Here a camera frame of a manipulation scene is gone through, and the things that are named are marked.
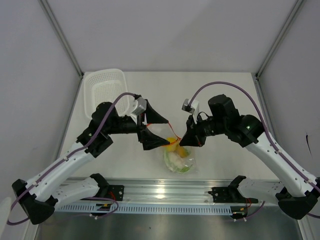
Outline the green orange mango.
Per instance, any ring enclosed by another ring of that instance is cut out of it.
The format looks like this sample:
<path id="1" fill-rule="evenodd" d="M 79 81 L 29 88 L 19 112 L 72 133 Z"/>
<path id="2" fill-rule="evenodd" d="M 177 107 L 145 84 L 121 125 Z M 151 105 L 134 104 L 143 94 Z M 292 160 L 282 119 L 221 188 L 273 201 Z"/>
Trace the green orange mango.
<path id="1" fill-rule="evenodd" d="M 177 146 L 176 148 L 176 153 L 181 157 L 181 158 L 186 158 L 190 155 L 190 152 L 182 147 L 182 146 Z"/>

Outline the yellow orange round fruit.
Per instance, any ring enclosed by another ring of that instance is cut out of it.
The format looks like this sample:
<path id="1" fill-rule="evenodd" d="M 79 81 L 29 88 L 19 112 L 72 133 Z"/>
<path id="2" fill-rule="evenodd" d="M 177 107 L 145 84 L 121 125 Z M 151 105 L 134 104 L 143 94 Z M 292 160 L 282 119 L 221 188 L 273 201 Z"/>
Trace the yellow orange round fruit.
<path id="1" fill-rule="evenodd" d="M 166 151 L 167 152 L 174 152 L 177 148 L 177 145 L 180 142 L 180 139 L 168 137 L 166 140 L 169 142 L 169 144 L 165 146 Z"/>

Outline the clear zip bag orange zipper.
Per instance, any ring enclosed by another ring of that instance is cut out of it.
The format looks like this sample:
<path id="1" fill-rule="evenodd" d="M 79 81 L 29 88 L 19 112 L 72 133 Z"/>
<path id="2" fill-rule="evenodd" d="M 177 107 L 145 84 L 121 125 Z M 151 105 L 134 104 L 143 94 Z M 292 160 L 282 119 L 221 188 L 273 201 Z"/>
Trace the clear zip bag orange zipper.
<path id="1" fill-rule="evenodd" d="M 194 172 L 197 168 L 195 150 L 190 146 L 180 146 L 181 138 L 175 133 L 170 123 L 148 123 L 148 130 L 169 141 L 169 144 L 153 149 L 156 159 L 162 166 L 175 174 Z"/>

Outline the white cauliflower with green leaves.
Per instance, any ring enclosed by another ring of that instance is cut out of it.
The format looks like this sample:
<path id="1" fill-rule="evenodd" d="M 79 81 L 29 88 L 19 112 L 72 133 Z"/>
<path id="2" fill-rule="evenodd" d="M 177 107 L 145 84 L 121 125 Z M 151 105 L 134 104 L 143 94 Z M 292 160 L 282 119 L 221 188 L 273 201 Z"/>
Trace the white cauliflower with green leaves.
<path id="1" fill-rule="evenodd" d="M 188 172 L 193 166 L 194 163 L 188 158 L 181 158 L 175 152 L 164 151 L 163 159 L 166 167 L 173 173 L 184 174 Z"/>

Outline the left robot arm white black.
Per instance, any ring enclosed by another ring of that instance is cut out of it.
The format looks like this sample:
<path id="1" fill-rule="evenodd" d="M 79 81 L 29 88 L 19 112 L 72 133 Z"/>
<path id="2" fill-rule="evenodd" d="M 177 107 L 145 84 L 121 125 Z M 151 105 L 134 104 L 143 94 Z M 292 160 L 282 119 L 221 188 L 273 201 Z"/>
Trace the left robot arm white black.
<path id="1" fill-rule="evenodd" d="M 169 141 L 152 133 L 148 124 L 168 124 L 168 120 L 142 97 L 137 97 L 131 112 L 123 116 L 118 115 L 114 103 L 100 103 L 91 115 L 88 127 L 63 156 L 35 177 L 17 179 L 12 184 L 17 202 L 27 219 L 33 225 L 41 224 L 60 207 L 82 199 L 106 198 L 115 201 L 112 187 L 99 173 L 77 183 L 61 185 L 79 168 L 109 148 L 113 144 L 111 135 L 136 134 L 145 151 L 168 145 Z"/>

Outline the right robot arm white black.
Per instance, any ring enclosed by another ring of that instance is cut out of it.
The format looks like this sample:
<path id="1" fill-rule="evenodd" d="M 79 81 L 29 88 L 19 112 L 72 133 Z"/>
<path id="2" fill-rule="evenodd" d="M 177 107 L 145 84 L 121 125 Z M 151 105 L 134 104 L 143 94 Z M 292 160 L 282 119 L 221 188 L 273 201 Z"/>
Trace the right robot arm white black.
<path id="1" fill-rule="evenodd" d="M 182 110 L 190 116 L 180 146 L 202 147 L 207 137 L 225 135 L 259 158 L 279 179 L 272 183 L 239 175 L 226 188 L 224 202 L 261 200 L 278 205 L 296 220 L 308 215 L 320 197 L 320 179 L 286 156 L 261 120 L 250 114 L 239 114 L 230 97 L 224 94 L 214 96 L 208 100 L 208 106 L 212 115 L 202 119 L 199 103 L 184 100 Z"/>

